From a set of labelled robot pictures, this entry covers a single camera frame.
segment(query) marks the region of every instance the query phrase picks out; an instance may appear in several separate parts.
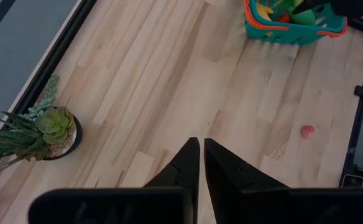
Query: spiky succulent leaf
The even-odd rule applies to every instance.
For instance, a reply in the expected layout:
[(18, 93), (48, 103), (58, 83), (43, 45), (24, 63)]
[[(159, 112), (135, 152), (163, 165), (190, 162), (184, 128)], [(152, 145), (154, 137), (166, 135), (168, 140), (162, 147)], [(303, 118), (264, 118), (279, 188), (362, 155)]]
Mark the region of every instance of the spiky succulent leaf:
[(33, 151), (36, 149), (41, 149), (44, 145), (46, 144), (46, 142), (44, 141), (43, 138), (38, 138), (36, 139), (36, 141), (30, 146), (28, 147), (25, 151), (29, 152), (29, 151)]
[(8, 149), (0, 149), (0, 156), (10, 156), (13, 155), (14, 153)]
[(19, 128), (17, 124), (10, 123), (10, 122), (5, 121), (5, 120), (2, 120), (2, 119), (0, 119), (0, 122), (2, 122), (2, 123), (4, 123), (4, 124), (8, 125), (10, 128), (13, 128), (13, 129), (18, 129), (18, 128)]
[(16, 157), (16, 158), (12, 159), (11, 161), (9, 161), (9, 162), (7, 162), (7, 163), (5, 164), (5, 166), (2, 168), (2, 170), (4, 170), (4, 169), (8, 168), (9, 166), (11, 166), (11, 165), (13, 165), (13, 164), (16, 164), (17, 162), (19, 162), (19, 161), (21, 161), (21, 160), (23, 160), (23, 158), (21, 158), (21, 157)]
[(42, 134), (40, 134), (39, 132), (33, 130), (0, 130), (0, 138), (8, 139), (18, 139), (23, 138), (24, 136), (28, 136), (30, 138), (38, 138), (41, 135)]
[(40, 135), (34, 135), (36, 137), (30, 136), (31, 133), (23, 133), (21, 131), (0, 131), (0, 142), (11, 143), (15, 145), (30, 144), (35, 141)]
[(12, 119), (13, 122), (15, 122), (17, 125), (23, 128), (34, 130), (35, 126), (34, 123), (29, 121), (28, 119), (25, 119), (19, 115), (9, 113), (7, 111), (2, 111), (2, 113), (6, 116), (8, 116), (10, 119)]

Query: gray floor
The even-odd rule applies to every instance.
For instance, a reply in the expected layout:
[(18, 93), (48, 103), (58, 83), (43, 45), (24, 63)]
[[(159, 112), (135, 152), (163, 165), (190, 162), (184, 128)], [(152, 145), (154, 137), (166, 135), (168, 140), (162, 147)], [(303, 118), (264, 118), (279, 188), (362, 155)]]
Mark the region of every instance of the gray floor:
[(10, 107), (75, 3), (16, 0), (6, 14), (0, 23), (0, 111)]

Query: orange basket handle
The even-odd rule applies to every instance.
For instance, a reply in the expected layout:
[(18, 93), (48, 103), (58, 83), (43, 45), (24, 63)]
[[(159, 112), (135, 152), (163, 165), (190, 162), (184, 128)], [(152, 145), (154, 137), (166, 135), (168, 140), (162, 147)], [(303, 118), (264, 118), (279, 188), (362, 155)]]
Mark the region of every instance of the orange basket handle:
[(249, 8), (249, 0), (244, 0), (244, 8), (245, 8), (245, 17), (248, 23), (250, 23), (253, 27), (256, 29), (262, 29), (262, 30), (289, 30), (289, 27), (285, 26), (268, 26), (258, 23)]
[(346, 31), (347, 31), (347, 18), (346, 18), (346, 20), (344, 22), (344, 27), (343, 27), (342, 32), (340, 32), (340, 33), (334, 33), (334, 32), (319, 30), (319, 31), (317, 31), (317, 34), (318, 35), (327, 35), (327, 36), (330, 36), (330, 37), (340, 37), (344, 33), (346, 33)]

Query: pink ball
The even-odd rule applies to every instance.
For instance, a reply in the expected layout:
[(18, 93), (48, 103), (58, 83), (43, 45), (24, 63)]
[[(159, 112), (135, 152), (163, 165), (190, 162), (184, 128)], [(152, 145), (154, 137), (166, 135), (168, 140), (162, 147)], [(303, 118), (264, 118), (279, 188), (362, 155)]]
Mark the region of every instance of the pink ball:
[(312, 137), (314, 134), (315, 128), (311, 125), (305, 125), (301, 128), (301, 135), (303, 135), (306, 138)]

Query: small red ball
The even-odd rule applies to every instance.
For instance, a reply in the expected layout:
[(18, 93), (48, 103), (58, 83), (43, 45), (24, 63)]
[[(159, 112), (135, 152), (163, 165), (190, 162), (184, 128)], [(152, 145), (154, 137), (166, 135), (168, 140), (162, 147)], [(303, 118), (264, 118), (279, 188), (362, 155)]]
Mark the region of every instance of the small red ball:
[(301, 135), (303, 135), (306, 138), (312, 137), (314, 134), (315, 128), (311, 125), (305, 125), (301, 128)]
[(290, 16), (288, 15), (288, 13), (284, 13), (282, 14), (281, 17), (279, 17), (278, 19), (276, 19), (277, 22), (291, 22), (291, 18)]

